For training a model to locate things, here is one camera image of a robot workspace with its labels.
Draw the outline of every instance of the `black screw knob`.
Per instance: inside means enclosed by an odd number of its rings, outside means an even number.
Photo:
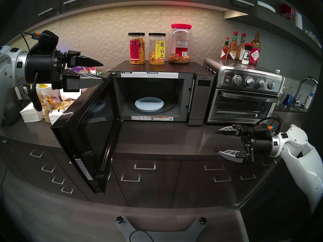
[[[123,217],[121,217],[121,216],[117,217],[117,223],[118,224],[123,223]]]
[[[206,218],[201,217],[199,220],[201,225],[205,225],[206,224]]]

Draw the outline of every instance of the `open microwave door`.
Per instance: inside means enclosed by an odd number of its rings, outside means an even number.
[[[95,193],[105,193],[121,126],[112,75],[87,89],[52,125],[73,165]]]

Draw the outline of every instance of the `yellow label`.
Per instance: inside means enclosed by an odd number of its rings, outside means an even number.
[[[165,60],[165,41],[156,41],[155,59],[156,59],[156,61],[164,61]]]

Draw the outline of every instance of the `faucet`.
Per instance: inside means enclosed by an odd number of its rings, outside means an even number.
[[[315,83],[316,83],[316,85],[318,84],[318,82],[317,82],[317,80],[316,79],[314,79],[313,77],[305,77],[304,79],[302,79],[301,80],[301,82],[299,83],[299,85],[298,85],[298,88],[297,88],[297,91],[296,91],[296,94],[295,94],[295,97],[294,97],[294,99],[293,99],[293,101],[292,101],[292,104],[290,104],[290,106],[289,106],[289,108],[290,109],[294,109],[294,106],[295,106],[295,104],[298,104],[299,103],[299,92],[300,92],[300,90],[301,90],[301,87],[302,87],[302,85],[303,85],[303,83],[306,81],[306,80],[313,80],[313,81],[315,81]]]

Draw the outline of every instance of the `tabasco bottle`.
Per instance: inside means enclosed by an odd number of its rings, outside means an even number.
[[[222,48],[221,51],[221,60],[226,60],[226,56],[228,55],[228,44],[229,44],[229,37],[225,39],[224,47]]]
[[[234,61],[237,55],[237,49],[238,49],[237,37],[238,37],[238,32],[234,32],[232,43],[229,46],[228,56],[226,58],[228,61]]]
[[[238,50],[237,50],[236,61],[238,62],[242,61],[243,55],[245,54],[245,42],[246,42],[246,34],[242,33],[240,45],[238,46]]]
[[[261,44],[259,41],[260,35],[259,31],[254,35],[254,40],[251,42],[251,45],[253,45],[252,50],[250,52],[250,61],[249,64],[251,65],[257,65],[258,58],[260,54]]]

